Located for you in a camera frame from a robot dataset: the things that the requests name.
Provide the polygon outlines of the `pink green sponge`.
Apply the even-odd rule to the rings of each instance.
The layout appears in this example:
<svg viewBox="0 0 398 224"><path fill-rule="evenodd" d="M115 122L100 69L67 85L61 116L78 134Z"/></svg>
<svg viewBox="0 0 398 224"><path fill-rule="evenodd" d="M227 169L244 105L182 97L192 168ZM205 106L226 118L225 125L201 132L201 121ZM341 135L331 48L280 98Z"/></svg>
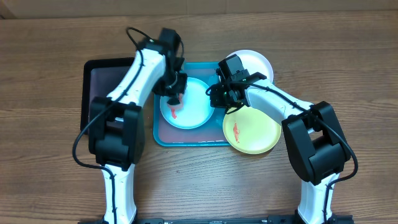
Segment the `pink green sponge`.
<svg viewBox="0 0 398 224"><path fill-rule="evenodd" d="M172 110L180 110L183 108L183 93L178 96L172 96L167 100L167 105Z"/></svg>

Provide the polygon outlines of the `light blue plate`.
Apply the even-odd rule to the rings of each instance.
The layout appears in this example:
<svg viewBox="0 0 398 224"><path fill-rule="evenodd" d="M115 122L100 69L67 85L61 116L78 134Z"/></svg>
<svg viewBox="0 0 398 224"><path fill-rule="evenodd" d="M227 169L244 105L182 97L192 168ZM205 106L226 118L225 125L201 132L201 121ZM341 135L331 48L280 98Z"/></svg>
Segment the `light blue plate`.
<svg viewBox="0 0 398 224"><path fill-rule="evenodd" d="M210 98L205 94L207 89L205 82L188 77L185 92L179 96L177 110L167 104L170 99L168 96L160 97L162 116L169 124L180 129L193 129L205 124L214 112Z"/></svg>

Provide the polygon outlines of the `yellow plate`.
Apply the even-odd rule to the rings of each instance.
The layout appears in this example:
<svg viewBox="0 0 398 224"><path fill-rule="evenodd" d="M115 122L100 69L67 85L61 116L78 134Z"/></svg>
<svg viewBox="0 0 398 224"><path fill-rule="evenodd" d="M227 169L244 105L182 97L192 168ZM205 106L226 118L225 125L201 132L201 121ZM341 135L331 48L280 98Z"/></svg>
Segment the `yellow plate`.
<svg viewBox="0 0 398 224"><path fill-rule="evenodd" d="M226 114L223 133L229 144L246 154L262 154L279 141L281 126L260 110L243 106Z"/></svg>

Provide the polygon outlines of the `white plate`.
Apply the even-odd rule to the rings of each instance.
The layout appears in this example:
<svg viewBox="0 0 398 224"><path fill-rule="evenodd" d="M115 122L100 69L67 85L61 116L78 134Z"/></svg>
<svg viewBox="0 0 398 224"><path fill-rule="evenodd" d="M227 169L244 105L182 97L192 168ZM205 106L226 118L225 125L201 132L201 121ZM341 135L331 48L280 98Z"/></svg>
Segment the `white plate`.
<svg viewBox="0 0 398 224"><path fill-rule="evenodd" d="M253 50L238 50L228 56L237 55L243 64L243 67L248 70L250 74L259 72L267 77L271 83L274 82L273 68L262 54Z"/></svg>

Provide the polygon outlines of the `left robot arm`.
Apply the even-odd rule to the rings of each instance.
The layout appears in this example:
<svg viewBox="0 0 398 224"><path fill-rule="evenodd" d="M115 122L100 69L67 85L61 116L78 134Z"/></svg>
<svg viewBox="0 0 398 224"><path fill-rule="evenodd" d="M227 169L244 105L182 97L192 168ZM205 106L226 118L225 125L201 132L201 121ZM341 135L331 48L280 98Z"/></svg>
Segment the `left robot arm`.
<svg viewBox="0 0 398 224"><path fill-rule="evenodd" d="M133 199L134 167L145 144L143 106L150 93L168 96L172 106L182 105L187 74L183 42L173 29L163 28L158 39L145 35L136 46L136 56L118 86L90 105L89 151L95 169L103 173L106 212L102 223L133 223L137 208Z"/></svg>

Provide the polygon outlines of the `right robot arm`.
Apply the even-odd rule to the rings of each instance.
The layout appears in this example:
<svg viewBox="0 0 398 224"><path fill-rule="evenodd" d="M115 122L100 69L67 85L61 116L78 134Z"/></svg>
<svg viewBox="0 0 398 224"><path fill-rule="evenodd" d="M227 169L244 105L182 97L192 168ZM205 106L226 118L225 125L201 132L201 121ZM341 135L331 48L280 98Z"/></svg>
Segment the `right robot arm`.
<svg viewBox="0 0 398 224"><path fill-rule="evenodd" d="M219 62L219 82L206 95L227 114L243 106L257 109L282 126L290 164L302 180L295 223L352 223L331 211L336 183L354 177L358 159L348 145L331 104L299 100L277 88L261 72L249 73L237 54Z"/></svg>

